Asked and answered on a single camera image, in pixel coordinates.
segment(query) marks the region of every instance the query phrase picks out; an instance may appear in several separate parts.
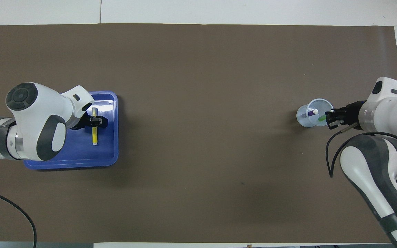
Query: yellow pen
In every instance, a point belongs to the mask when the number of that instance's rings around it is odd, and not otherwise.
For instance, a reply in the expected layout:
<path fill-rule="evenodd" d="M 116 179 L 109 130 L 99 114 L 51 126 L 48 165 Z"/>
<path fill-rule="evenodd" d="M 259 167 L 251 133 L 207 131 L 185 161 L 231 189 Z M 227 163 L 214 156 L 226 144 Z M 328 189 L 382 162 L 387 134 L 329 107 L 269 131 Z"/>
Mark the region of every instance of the yellow pen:
<path fill-rule="evenodd" d="M 98 115 L 98 109 L 97 108 L 92 108 L 92 113 L 91 115 L 96 117 Z M 97 127 L 93 127 L 93 145 L 97 145 L 98 144 L 98 128 Z"/>

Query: blue tray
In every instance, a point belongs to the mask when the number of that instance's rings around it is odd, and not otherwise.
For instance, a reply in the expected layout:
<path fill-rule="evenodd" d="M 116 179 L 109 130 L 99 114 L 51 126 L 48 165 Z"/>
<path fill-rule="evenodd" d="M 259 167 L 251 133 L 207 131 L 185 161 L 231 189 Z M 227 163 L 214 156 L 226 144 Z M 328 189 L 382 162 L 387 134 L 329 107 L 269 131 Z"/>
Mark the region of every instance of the blue tray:
<path fill-rule="evenodd" d="M 81 168 L 109 166 L 119 156 L 117 96 L 112 91 L 92 91 L 94 104 L 87 110 L 91 115 L 92 108 L 98 109 L 98 115 L 108 119 L 107 128 L 98 128 L 98 145 L 92 143 L 91 127 L 79 130 L 67 130 L 65 144 L 56 157 L 49 161 L 24 160 L 29 169 Z"/>

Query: brown mat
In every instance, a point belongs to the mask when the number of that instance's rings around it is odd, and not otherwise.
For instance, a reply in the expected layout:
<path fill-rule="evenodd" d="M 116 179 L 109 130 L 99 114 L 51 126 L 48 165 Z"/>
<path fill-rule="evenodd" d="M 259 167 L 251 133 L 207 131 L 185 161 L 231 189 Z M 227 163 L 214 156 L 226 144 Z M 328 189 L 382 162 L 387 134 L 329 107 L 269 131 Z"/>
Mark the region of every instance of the brown mat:
<path fill-rule="evenodd" d="M 315 98 L 365 100 L 380 76 L 397 80 L 393 27 L 0 26 L 0 115 L 28 81 L 120 98 L 115 165 L 1 160 L 0 193 L 39 241 L 388 242 L 340 167 L 328 176 L 334 131 L 295 118 Z M 0 240 L 31 240 L 1 201 Z"/>

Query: black cable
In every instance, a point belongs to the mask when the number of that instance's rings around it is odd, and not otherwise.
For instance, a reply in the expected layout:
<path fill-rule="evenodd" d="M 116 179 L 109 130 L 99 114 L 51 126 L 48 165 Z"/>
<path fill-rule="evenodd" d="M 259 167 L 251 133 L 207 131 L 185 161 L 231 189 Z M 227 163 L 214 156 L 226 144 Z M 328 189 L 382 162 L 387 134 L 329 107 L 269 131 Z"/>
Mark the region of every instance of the black cable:
<path fill-rule="evenodd" d="M 337 132 L 337 133 L 335 133 L 334 135 L 332 135 L 332 137 L 329 139 L 329 141 L 328 141 L 327 144 L 326 144 L 326 161 L 327 161 L 327 169 L 329 170 L 329 176 L 330 176 L 330 177 L 333 177 L 333 176 L 334 176 L 334 166 L 335 166 L 335 162 L 336 162 L 336 160 L 337 160 L 338 155 L 339 155 L 340 152 L 342 151 L 342 149 L 347 145 L 347 143 L 348 143 L 352 138 L 355 138 L 355 137 L 358 136 L 358 135 L 355 135 L 355 136 L 349 138 L 346 142 L 344 142 L 344 143 L 338 148 L 338 150 L 336 151 L 336 153 L 335 153 L 335 155 L 334 155 L 334 158 L 333 158 L 333 160 L 332 160 L 332 165 L 330 166 L 330 165 L 329 165 L 329 154 L 328 154 L 328 151 L 329 151 L 329 144 L 330 144 L 330 142 L 331 142 L 338 134 L 340 134 L 340 133 L 342 133 L 342 132 L 340 131 L 340 132 Z M 359 134 L 359 135 L 376 135 L 376 134 L 389 136 L 389 137 L 395 138 L 395 139 L 397 140 L 397 136 L 396 136 L 396 135 L 393 135 L 393 134 L 391 134 L 391 133 L 386 133 L 386 132 L 366 132 L 366 133 L 362 133 L 362 134 Z"/>
<path fill-rule="evenodd" d="M 13 207 L 15 207 L 19 212 L 21 212 L 27 220 L 30 222 L 30 225 L 32 226 L 33 229 L 33 248 L 36 248 L 36 242 L 38 240 L 38 237 L 36 235 L 36 227 L 33 223 L 33 220 L 30 218 L 30 216 L 18 205 L 16 205 L 13 201 L 10 201 L 9 199 L 5 198 L 4 196 L 0 195 L 0 199 L 3 201 L 6 201 L 7 203 L 11 204 Z"/>

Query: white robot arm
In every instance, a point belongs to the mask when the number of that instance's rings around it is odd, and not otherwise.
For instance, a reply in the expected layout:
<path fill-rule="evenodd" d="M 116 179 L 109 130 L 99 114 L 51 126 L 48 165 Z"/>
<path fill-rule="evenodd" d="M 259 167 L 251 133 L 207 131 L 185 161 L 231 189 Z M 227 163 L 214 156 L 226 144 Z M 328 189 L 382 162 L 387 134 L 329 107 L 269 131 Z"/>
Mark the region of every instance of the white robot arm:
<path fill-rule="evenodd" d="M 365 132 L 397 136 L 397 81 L 379 78 L 367 101 L 326 112 L 326 119 L 330 129 L 356 123 L 355 128 Z M 357 135 L 345 145 L 340 163 L 347 179 L 397 247 L 397 139 Z"/>
<path fill-rule="evenodd" d="M 38 83 L 17 85 L 6 97 L 14 118 L 0 117 L 0 159 L 52 159 L 93 103 L 82 86 L 59 94 Z"/>

